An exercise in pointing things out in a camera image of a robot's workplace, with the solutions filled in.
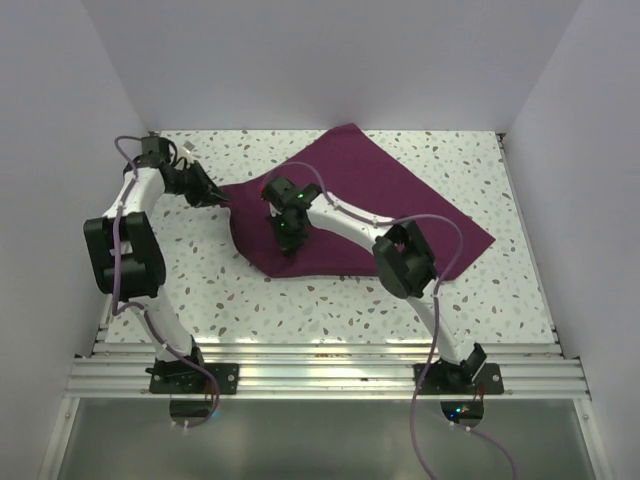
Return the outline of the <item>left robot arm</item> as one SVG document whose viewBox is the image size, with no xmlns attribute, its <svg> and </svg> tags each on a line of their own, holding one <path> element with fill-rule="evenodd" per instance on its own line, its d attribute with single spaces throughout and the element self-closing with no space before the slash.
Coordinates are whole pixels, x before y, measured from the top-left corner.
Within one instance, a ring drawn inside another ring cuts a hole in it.
<svg viewBox="0 0 640 480">
<path fill-rule="evenodd" d="M 83 225 L 97 286 L 111 296 L 114 316 L 131 312 L 143 325 L 155 349 L 152 377 L 197 392 L 213 377 L 165 292 L 167 267 L 150 217 L 164 195 L 182 197 L 194 208 L 230 197 L 168 138 L 123 135 L 114 145 L 127 162 L 123 187 L 102 216 Z"/>
</svg>

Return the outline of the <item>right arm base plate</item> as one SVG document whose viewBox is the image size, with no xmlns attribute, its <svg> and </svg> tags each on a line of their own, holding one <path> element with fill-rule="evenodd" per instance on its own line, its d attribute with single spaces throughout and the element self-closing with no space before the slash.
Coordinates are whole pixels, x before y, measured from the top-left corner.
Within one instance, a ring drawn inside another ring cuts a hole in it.
<svg viewBox="0 0 640 480">
<path fill-rule="evenodd" d="M 500 366 L 485 363 L 473 380 L 461 376 L 458 367 L 438 360 L 431 364 L 422 382 L 419 382 L 424 364 L 413 365 L 414 383 L 422 396 L 464 397 L 471 399 L 480 395 L 502 395 L 504 387 Z"/>
</svg>

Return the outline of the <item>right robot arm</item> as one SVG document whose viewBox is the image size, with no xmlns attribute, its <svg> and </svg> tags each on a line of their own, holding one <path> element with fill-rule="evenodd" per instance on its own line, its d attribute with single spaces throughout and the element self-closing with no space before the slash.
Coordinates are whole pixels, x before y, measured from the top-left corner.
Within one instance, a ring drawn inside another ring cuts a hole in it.
<svg viewBox="0 0 640 480">
<path fill-rule="evenodd" d="M 441 319 L 438 290 L 451 268 L 437 272 L 436 255 L 417 224 L 417 215 L 379 216 L 342 201 L 322 185 L 299 188 L 282 176 L 264 185 L 261 198 L 269 203 L 267 220 L 283 253 L 296 252 L 314 227 L 372 255 L 382 287 L 406 301 L 432 335 L 439 360 L 424 371 L 434 389 L 464 393 L 480 382 L 487 355 L 479 343 Z"/>
</svg>

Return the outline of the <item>purple cloth drape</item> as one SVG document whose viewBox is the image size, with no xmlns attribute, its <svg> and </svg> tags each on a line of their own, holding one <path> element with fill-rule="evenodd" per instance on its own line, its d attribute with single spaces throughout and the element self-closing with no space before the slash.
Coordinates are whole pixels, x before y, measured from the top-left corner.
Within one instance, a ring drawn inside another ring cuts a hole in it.
<svg viewBox="0 0 640 480">
<path fill-rule="evenodd" d="M 231 197 L 230 232 L 237 251 L 272 278 L 374 276 L 371 254 L 340 236 L 311 228 L 305 243 L 284 256 L 260 197 L 265 182 L 281 175 L 298 187 L 323 183 L 339 199 L 391 218 L 420 215 L 420 229 L 436 255 L 436 267 L 452 263 L 460 276 L 494 238 L 434 189 L 402 166 L 355 125 L 336 127 L 273 172 L 225 187 Z"/>
</svg>

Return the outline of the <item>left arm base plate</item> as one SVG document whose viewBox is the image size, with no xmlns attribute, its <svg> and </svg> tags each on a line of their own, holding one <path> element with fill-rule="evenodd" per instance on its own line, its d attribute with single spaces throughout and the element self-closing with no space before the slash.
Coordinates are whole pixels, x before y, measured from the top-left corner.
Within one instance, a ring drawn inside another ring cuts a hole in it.
<svg viewBox="0 0 640 480">
<path fill-rule="evenodd" d="M 145 372 L 151 377 L 149 392 L 152 394 L 235 395 L 239 383 L 236 363 L 202 363 L 196 369 L 180 360 L 156 360 Z"/>
</svg>

